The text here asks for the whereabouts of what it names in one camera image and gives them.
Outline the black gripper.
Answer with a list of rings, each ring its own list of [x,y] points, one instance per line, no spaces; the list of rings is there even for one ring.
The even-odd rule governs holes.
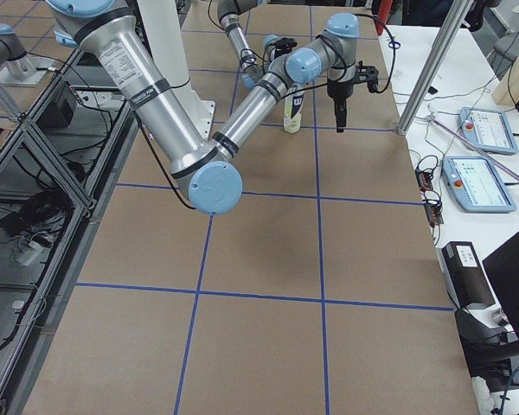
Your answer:
[[[327,94],[334,102],[337,132],[344,132],[344,128],[347,126],[346,100],[353,94],[353,92],[354,84],[351,80],[346,80],[344,82],[336,80],[327,81]]]

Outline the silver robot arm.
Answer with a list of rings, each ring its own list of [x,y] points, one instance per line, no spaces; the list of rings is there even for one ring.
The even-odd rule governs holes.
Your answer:
[[[336,127],[347,122],[346,101],[359,72],[356,43],[358,18],[338,13],[325,30],[303,48],[274,58],[259,69],[247,51],[239,23],[253,1],[221,1],[219,23],[240,54],[240,67],[253,82],[249,94],[216,133],[208,131],[214,103],[199,99],[189,84],[179,24],[163,19],[167,52],[146,48],[136,33],[136,17],[124,1],[52,1],[57,39],[95,55],[131,109],[170,160],[170,173],[195,209],[223,214],[240,199],[242,179],[232,159],[253,131],[287,93],[327,78]]]
[[[237,55],[241,79],[248,89],[252,89],[262,79],[264,71],[258,65],[253,51],[247,43],[239,23],[239,16],[263,3],[268,3],[268,1],[220,0],[217,2],[217,17],[221,29],[227,35]]]

